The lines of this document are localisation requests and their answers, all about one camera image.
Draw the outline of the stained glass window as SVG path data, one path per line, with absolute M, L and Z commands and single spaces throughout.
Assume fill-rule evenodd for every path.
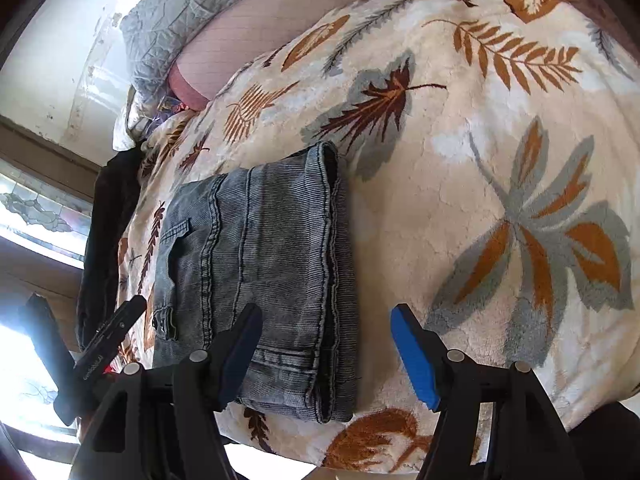
M 82 270 L 92 205 L 1 161 L 1 237 Z

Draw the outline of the pink sofa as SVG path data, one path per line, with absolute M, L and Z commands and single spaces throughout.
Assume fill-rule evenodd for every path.
M 329 10 L 354 1 L 239 0 L 182 49 L 169 72 L 169 88 L 188 107 L 204 110 L 245 63 L 287 44 Z

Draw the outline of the grey denim jeans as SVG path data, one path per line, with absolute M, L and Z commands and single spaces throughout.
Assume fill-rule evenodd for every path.
M 262 338 L 238 400 L 322 424 L 352 417 L 359 315 L 345 172 L 320 142 L 178 189 L 157 246 L 155 366 L 207 347 L 254 304 Z

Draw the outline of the colourful small package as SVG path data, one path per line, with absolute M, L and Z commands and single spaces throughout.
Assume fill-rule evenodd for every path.
M 160 104 L 158 104 L 153 120 L 154 122 L 161 124 L 162 122 L 166 122 L 169 117 L 188 109 L 189 107 L 186 103 L 183 103 L 176 96 L 168 94 L 167 96 L 164 96 L 160 101 Z

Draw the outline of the leaf pattern fleece blanket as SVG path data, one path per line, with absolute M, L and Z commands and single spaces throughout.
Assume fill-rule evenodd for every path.
M 238 442 L 333 469 L 417 471 L 437 417 L 390 336 L 405 302 L 448 346 L 535 370 L 567 427 L 639 389 L 639 67 L 563 0 L 360 0 L 241 68 L 146 146 L 120 296 L 151 301 L 122 362 L 152 362 L 179 188 L 318 141 L 346 159 L 360 310 L 349 422 L 256 404 Z

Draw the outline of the grey quilted blanket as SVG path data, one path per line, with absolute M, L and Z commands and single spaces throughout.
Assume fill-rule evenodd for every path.
M 239 0 L 140 0 L 122 19 L 131 84 L 142 100 L 163 87 L 182 49 Z

